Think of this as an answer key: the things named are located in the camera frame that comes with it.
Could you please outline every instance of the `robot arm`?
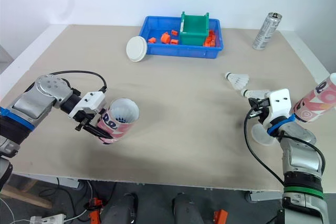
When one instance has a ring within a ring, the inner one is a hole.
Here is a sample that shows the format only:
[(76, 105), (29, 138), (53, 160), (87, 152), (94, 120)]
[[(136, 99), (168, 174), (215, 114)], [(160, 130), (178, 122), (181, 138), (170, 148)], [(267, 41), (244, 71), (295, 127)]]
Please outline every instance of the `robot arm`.
[(81, 98), (80, 92), (70, 88), (67, 81), (47, 74), (37, 78), (34, 85), (7, 108), (0, 107), (0, 190), (13, 169), (10, 162), (1, 156), (15, 156), (22, 141), (52, 107), (61, 109), (79, 122), (76, 130), (83, 128), (95, 136), (111, 138), (107, 132), (90, 124), (97, 113), (103, 112), (105, 104), (102, 91), (89, 92)]
[(270, 92), (263, 100), (249, 99), (249, 102), (254, 108), (250, 118), (259, 116), (267, 133), (277, 138), (283, 150), (284, 209), (278, 212), (275, 223), (329, 224), (321, 186), (325, 160), (314, 147), (316, 137), (289, 115), (288, 89)]

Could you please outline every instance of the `energy drink can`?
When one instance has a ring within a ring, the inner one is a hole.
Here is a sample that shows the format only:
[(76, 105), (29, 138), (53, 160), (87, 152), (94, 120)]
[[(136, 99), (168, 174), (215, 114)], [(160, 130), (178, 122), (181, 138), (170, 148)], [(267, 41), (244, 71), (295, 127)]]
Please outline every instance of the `energy drink can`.
[(282, 16), (278, 13), (269, 13), (252, 44), (256, 50), (264, 50), (266, 44), (271, 40), (274, 31), (277, 29)]

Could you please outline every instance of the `green container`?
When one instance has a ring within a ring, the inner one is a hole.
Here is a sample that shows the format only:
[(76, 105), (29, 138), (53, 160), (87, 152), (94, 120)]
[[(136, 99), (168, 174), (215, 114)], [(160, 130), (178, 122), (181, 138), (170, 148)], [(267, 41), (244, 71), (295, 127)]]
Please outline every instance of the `green container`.
[(180, 42), (182, 45), (202, 46), (209, 36), (209, 13), (204, 16), (182, 13)]

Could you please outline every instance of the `white lid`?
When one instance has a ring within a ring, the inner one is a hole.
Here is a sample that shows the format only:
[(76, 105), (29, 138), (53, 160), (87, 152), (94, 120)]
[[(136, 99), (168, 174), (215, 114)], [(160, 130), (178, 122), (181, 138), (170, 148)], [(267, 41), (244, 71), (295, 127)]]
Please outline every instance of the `white lid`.
[(133, 62), (138, 62), (147, 53), (147, 42), (141, 36), (135, 36), (127, 42), (126, 54)]

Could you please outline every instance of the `pink cup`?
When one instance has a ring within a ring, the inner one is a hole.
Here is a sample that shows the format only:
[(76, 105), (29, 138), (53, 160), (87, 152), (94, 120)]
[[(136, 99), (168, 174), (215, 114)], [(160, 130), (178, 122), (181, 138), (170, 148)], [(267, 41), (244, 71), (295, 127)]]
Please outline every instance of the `pink cup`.
[(336, 106), (336, 73), (332, 73), (293, 107), (296, 118), (312, 122)]
[(113, 139), (99, 138), (104, 144), (112, 144), (132, 127), (140, 115), (139, 107), (128, 98), (118, 98), (114, 100), (106, 112), (101, 116), (97, 127), (108, 132)]

